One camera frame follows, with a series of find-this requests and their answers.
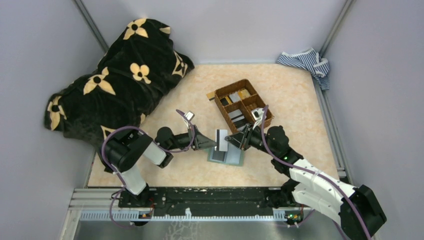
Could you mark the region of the white card with dark stripe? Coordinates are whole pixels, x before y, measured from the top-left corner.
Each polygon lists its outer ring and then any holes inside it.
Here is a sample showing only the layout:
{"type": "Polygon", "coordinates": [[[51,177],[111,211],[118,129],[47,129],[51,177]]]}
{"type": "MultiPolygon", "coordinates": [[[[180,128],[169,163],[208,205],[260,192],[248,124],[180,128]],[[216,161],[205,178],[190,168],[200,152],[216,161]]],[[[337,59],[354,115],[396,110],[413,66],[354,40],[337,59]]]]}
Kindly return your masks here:
{"type": "Polygon", "coordinates": [[[227,152],[228,151],[228,142],[225,138],[228,136],[227,129],[217,129],[215,132],[215,141],[216,146],[214,148],[215,151],[219,152],[227,152]]]}

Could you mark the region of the green card holder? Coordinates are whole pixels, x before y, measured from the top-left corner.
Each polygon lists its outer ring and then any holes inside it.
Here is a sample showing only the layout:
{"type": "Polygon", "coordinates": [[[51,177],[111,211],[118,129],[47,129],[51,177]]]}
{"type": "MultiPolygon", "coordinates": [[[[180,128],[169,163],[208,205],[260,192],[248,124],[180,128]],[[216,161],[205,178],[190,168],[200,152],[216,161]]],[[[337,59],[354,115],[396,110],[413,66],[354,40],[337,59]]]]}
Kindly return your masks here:
{"type": "Polygon", "coordinates": [[[224,162],[211,160],[213,150],[215,149],[211,148],[208,153],[208,157],[207,157],[208,162],[229,165],[229,166],[236,166],[236,167],[241,167],[244,164],[245,152],[231,144],[228,146],[228,151],[226,152],[224,162]]]}

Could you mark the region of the woven wicker divided basket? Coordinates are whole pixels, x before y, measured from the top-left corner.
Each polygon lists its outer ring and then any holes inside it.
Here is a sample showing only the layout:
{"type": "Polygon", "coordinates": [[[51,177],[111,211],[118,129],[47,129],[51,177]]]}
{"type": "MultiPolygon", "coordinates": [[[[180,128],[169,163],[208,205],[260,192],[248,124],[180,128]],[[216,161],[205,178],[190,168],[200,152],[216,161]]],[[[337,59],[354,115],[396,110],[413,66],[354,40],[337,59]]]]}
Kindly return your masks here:
{"type": "Polygon", "coordinates": [[[236,130],[234,122],[231,122],[230,120],[230,112],[240,109],[244,115],[244,119],[248,121],[248,124],[253,124],[255,122],[251,114],[251,110],[255,108],[264,108],[266,105],[248,79],[242,79],[229,85],[223,86],[215,90],[214,93],[215,99],[213,101],[216,103],[221,115],[223,116],[225,122],[227,123],[232,133],[236,133],[238,132],[238,130],[236,130]],[[220,99],[222,97],[237,92],[241,89],[247,89],[250,92],[251,96],[227,106],[223,106],[221,104],[220,99]]]}

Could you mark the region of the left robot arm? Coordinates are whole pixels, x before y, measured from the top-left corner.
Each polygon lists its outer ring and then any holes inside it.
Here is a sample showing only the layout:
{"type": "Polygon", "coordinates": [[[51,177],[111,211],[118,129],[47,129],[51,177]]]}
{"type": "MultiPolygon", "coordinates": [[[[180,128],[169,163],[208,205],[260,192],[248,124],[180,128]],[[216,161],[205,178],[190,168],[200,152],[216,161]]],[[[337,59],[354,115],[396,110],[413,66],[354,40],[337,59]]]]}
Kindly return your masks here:
{"type": "Polygon", "coordinates": [[[173,159],[173,153],[187,150],[203,150],[217,146],[217,143],[200,133],[195,125],[187,133],[174,134],[169,127],[162,127],[153,139],[134,126],[121,127],[110,133],[100,148],[101,160],[107,170],[118,175],[130,200],[138,207],[149,203],[148,184],[143,179],[137,162],[145,157],[154,165],[164,168],[173,159]]]}

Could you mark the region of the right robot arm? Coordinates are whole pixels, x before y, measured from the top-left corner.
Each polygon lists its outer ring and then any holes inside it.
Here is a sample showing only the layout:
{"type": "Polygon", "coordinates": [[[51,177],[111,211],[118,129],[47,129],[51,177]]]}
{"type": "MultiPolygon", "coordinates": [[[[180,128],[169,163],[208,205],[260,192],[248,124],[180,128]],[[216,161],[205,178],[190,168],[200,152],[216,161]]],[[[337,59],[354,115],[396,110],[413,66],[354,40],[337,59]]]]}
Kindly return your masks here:
{"type": "Polygon", "coordinates": [[[320,171],[290,147],[281,125],[263,133],[260,127],[247,124],[225,140],[241,150],[253,147],[272,156],[274,168],[289,177],[281,193],[283,203],[311,207],[333,220],[351,240],[369,240],[387,222],[368,186],[355,187],[320,171]]]}

